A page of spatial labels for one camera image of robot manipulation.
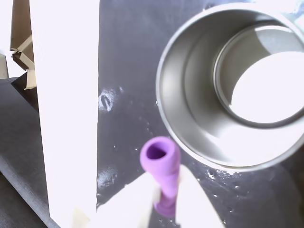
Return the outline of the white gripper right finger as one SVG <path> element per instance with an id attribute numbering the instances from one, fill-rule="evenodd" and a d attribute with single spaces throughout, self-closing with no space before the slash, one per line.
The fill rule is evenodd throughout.
<path id="1" fill-rule="evenodd" d="M 224 224 L 199 181 L 180 166 L 175 222 L 181 228 L 223 228 Z"/>

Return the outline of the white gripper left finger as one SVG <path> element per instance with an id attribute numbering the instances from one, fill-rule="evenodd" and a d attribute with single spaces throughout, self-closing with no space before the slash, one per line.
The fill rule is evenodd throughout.
<path id="1" fill-rule="evenodd" d="M 127 184 L 108 202 L 98 207 L 98 228 L 147 228 L 161 190 L 154 177 L 145 172 Z"/>

